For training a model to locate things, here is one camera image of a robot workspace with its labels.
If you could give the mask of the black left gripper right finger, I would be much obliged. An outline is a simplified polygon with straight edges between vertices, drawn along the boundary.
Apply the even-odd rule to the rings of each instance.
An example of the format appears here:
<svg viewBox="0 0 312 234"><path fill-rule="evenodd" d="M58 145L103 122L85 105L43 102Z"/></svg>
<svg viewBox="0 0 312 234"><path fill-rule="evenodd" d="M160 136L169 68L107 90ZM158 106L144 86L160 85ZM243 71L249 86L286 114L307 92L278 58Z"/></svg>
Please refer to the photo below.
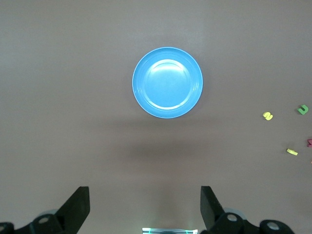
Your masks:
<svg viewBox="0 0 312 234"><path fill-rule="evenodd" d="M200 212L206 229L203 234L293 234L285 223L277 220L262 220L259 226L241 216L224 211L210 186L200 191Z"/></svg>

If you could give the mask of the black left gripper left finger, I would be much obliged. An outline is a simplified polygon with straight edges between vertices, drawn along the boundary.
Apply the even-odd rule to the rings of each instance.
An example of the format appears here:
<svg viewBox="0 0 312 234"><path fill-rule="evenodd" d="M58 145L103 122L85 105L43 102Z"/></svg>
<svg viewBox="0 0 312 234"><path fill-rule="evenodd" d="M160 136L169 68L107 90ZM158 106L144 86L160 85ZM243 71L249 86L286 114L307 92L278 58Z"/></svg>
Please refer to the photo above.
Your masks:
<svg viewBox="0 0 312 234"><path fill-rule="evenodd" d="M2 234L76 234L90 213L88 186L79 187L55 214L43 214L26 226L15 229L14 224L2 222Z"/></svg>

